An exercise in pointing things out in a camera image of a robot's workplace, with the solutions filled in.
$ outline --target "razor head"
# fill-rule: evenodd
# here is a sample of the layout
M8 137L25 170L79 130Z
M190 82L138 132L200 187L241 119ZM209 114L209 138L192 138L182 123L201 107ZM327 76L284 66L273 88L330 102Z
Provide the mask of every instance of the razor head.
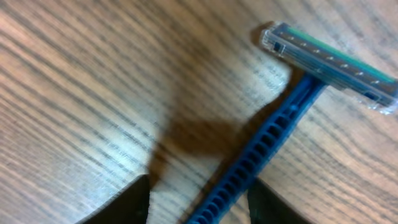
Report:
M287 25L275 22L262 31L261 46L325 83L354 93L384 114L398 107L398 80Z

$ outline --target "wooden surface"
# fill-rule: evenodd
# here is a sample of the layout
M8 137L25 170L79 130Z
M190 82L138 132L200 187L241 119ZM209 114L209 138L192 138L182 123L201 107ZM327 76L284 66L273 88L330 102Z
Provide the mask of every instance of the wooden surface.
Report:
M393 0L0 9L0 223L75 223L148 168L160 177L148 223L183 220L289 81L251 40L268 21L398 77ZM315 223L398 223L397 127L329 87L260 176ZM222 223L249 223L245 196Z

